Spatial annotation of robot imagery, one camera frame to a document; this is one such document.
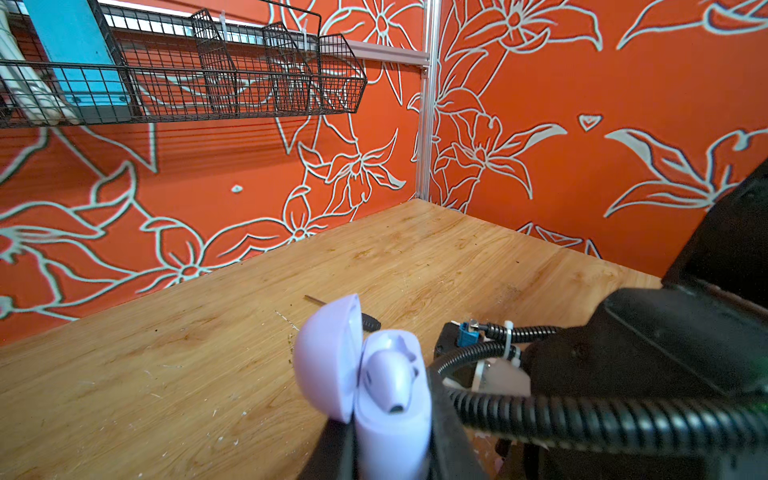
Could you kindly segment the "purple earbud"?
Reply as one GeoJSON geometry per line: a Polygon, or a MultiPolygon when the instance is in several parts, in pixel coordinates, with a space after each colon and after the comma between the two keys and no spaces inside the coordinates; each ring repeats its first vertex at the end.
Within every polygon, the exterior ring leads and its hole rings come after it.
{"type": "Polygon", "coordinates": [[[386,414],[404,413],[411,401],[416,368],[411,354],[396,349],[374,352],[364,367],[364,386],[386,414]]]}

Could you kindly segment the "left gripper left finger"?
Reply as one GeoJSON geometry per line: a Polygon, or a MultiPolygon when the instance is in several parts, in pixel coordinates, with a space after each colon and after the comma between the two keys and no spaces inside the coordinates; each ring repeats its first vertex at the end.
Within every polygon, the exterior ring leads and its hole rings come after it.
{"type": "Polygon", "coordinates": [[[329,419],[297,478],[300,480],[356,479],[354,425],[329,419]]]}

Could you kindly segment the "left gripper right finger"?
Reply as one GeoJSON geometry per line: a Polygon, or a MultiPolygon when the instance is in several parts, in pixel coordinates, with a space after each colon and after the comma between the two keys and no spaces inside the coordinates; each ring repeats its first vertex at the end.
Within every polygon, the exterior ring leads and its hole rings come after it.
{"type": "Polygon", "coordinates": [[[427,380],[432,407],[428,479],[487,479],[442,377],[428,369],[427,380]]]}

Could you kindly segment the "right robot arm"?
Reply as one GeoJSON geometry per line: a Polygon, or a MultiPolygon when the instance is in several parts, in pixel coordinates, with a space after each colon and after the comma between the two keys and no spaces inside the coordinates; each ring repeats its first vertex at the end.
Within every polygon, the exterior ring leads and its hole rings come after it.
{"type": "Polygon", "coordinates": [[[622,288],[579,327],[507,329],[437,356],[433,458],[474,468],[461,427],[529,479],[767,475],[767,168],[705,216],[658,289],[622,288]]]}

